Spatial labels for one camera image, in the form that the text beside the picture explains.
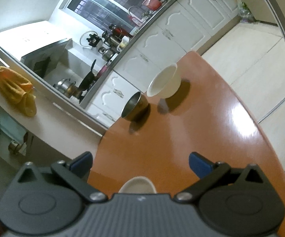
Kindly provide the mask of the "shallow cream bowl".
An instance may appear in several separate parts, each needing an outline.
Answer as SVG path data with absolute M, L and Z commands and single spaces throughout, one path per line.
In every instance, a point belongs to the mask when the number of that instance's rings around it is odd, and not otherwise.
M 129 179 L 119 189 L 119 193 L 125 194 L 156 194 L 157 190 L 153 182 L 144 176 Z

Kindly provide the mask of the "dark metal bowl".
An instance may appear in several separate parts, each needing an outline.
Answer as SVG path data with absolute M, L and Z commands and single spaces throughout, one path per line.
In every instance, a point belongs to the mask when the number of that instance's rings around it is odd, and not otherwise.
M 121 117 L 127 121 L 136 121 L 147 109 L 149 102 L 140 91 L 136 92 L 125 104 Z

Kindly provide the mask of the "tall cream bowl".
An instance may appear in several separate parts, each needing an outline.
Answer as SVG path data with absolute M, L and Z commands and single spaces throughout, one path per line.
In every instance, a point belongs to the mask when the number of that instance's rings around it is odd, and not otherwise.
M 147 96 L 158 96 L 161 99 L 170 98 L 179 89 L 181 81 L 182 78 L 177 64 L 170 65 L 157 74 L 151 81 L 147 89 Z

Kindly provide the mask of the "white lower kitchen cabinets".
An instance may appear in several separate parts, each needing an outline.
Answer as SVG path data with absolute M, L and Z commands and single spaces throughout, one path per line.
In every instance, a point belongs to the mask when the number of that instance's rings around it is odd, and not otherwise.
M 134 93 L 145 92 L 160 71 L 189 51 L 204 53 L 238 22 L 237 15 L 237 0 L 170 0 L 104 66 L 81 106 L 109 128 Z

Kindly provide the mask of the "orange wooden table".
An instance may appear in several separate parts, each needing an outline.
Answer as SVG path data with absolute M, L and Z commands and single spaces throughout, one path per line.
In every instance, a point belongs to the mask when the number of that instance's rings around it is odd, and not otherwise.
M 188 165 L 196 151 L 232 167 L 258 164 L 285 204 L 285 173 L 265 133 L 235 92 L 198 53 L 177 63 L 179 90 L 150 98 L 138 122 L 118 119 L 104 134 L 88 179 L 107 195 L 136 176 L 159 193 L 176 194 L 197 181 Z M 279 230 L 285 236 L 285 219 Z

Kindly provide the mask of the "steel stock pot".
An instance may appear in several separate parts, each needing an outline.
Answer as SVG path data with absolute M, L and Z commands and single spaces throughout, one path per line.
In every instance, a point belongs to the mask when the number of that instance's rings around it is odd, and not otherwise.
M 62 79 L 54 84 L 53 87 L 63 95 L 71 96 L 77 88 L 75 84 L 76 82 L 71 82 L 70 79 Z

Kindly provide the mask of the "black wok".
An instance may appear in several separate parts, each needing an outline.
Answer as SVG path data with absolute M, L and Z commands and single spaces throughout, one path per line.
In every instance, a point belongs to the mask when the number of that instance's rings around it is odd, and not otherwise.
M 84 77 L 80 85 L 78 86 L 78 89 L 80 91 L 85 91 L 89 88 L 89 86 L 94 82 L 95 80 L 95 74 L 93 73 L 93 69 L 96 63 L 96 59 L 93 61 L 90 72 Z

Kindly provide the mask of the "yellow hanging towel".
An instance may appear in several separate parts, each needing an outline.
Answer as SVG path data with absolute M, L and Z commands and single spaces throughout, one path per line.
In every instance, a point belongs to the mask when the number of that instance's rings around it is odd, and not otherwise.
M 9 103 L 27 117 L 34 117 L 37 113 L 33 84 L 24 76 L 10 69 L 0 66 L 0 90 Z

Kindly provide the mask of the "silver range hood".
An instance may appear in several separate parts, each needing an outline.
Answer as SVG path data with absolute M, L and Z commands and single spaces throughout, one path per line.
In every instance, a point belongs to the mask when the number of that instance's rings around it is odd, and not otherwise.
M 22 56 L 21 63 L 43 79 L 57 67 L 59 59 L 69 42 L 70 39 L 62 39 L 43 46 Z

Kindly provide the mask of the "steel kettle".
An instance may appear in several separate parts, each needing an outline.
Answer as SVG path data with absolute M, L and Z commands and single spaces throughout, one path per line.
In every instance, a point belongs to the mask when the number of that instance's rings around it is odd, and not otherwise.
M 106 62 L 110 61 L 111 58 L 116 54 L 111 48 L 100 47 L 98 49 L 99 53 L 102 55 L 102 59 Z

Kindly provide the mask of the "silver thermos jug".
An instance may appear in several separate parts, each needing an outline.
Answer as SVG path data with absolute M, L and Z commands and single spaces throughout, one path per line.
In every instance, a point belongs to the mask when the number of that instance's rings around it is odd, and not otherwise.
M 109 33 L 108 31 L 104 31 L 102 34 L 102 39 L 105 43 L 110 45 L 110 47 L 118 47 L 120 44 L 120 40 L 116 38 L 112 33 Z

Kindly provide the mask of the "red thermos jug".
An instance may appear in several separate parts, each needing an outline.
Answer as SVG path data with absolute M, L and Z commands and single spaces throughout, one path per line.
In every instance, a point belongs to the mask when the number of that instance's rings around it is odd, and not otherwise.
M 122 39 L 124 36 L 128 38 L 133 37 L 127 30 L 125 30 L 123 27 L 120 27 L 118 25 L 110 24 L 109 29 L 112 31 L 112 34 L 118 39 Z

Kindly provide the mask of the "bag of green vegetables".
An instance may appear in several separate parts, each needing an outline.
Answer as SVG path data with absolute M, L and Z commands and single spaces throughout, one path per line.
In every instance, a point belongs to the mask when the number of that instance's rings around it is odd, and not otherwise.
M 243 0 L 237 0 L 238 15 L 241 23 L 255 23 L 256 19 Z

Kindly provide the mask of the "red detergent bottle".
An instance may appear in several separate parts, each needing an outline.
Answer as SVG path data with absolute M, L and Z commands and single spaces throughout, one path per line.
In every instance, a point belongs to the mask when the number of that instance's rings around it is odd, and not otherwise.
M 142 25 L 141 21 L 137 19 L 136 17 L 129 15 L 129 19 L 138 27 Z

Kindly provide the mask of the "red plastic basin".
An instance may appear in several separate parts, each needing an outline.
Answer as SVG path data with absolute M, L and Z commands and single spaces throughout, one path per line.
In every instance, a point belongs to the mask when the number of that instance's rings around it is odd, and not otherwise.
M 150 10 L 156 11 L 162 6 L 162 2 L 160 0 L 144 0 L 142 5 Z

